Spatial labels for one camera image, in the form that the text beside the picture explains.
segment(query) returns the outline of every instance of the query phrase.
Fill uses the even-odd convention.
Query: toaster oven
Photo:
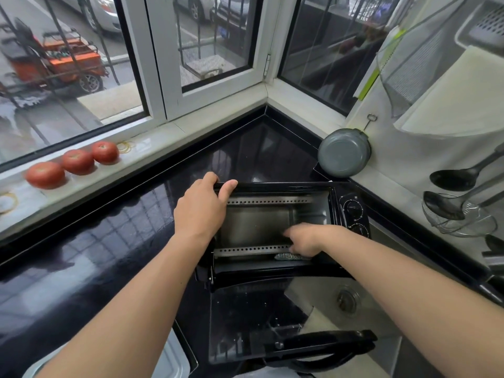
[[[215,185],[218,193],[222,184]],[[350,277],[327,254],[311,259],[289,252],[283,232],[299,223],[337,224],[369,237],[364,204],[349,182],[240,183],[224,223],[196,269],[211,291],[296,276]]]

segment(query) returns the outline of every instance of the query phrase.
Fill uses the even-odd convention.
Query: dish rack
[[[484,0],[455,34],[455,43],[504,56],[504,0]]]

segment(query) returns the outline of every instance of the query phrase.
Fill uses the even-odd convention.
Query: street
[[[75,28],[86,41],[96,45],[104,57],[103,44],[84,16],[61,0],[49,2],[62,28]],[[40,41],[44,32],[56,31],[45,0],[0,0],[0,5],[11,21],[15,17],[20,18]],[[209,22],[201,25],[200,32],[202,40],[214,37],[214,30]],[[183,8],[180,13],[180,34],[183,46],[198,39],[197,23]],[[115,58],[128,54],[121,34],[105,32],[103,40],[112,62]],[[129,62],[117,64],[114,69],[121,85],[135,80]],[[12,67],[7,59],[0,55],[0,75],[10,72],[13,72]],[[117,86],[112,74],[104,77],[103,83],[104,89]],[[65,92],[65,89],[56,91],[56,94],[42,91],[29,98],[16,98],[16,101],[21,109],[17,109],[8,99],[0,97],[0,163],[102,126],[98,119],[83,107],[75,96]]]

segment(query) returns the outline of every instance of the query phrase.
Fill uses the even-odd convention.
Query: tomato
[[[94,171],[94,159],[84,150],[69,150],[63,154],[63,168],[76,175],[87,175]]]
[[[54,162],[40,162],[31,166],[25,175],[26,181],[37,188],[50,190],[65,183],[65,170]]]
[[[119,149],[115,143],[100,141],[92,148],[93,158],[101,164],[114,164],[119,158]]]

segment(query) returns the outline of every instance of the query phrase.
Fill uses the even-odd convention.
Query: wheel
[[[85,2],[85,0],[81,1],[81,12],[84,18],[86,19],[86,22],[94,32],[101,31],[100,24],[98,24],[98,21],[96,21],[93,18],[93,14],[91,13],[91,7]]]
[[[189,13],[191,18],[198,22],[205,20],[205,11],[199,0],[189,0]]]
[[[103,90],[103,79],[99,75],[85,74],[79,80],[79,88],[86,94],[93,94]]]

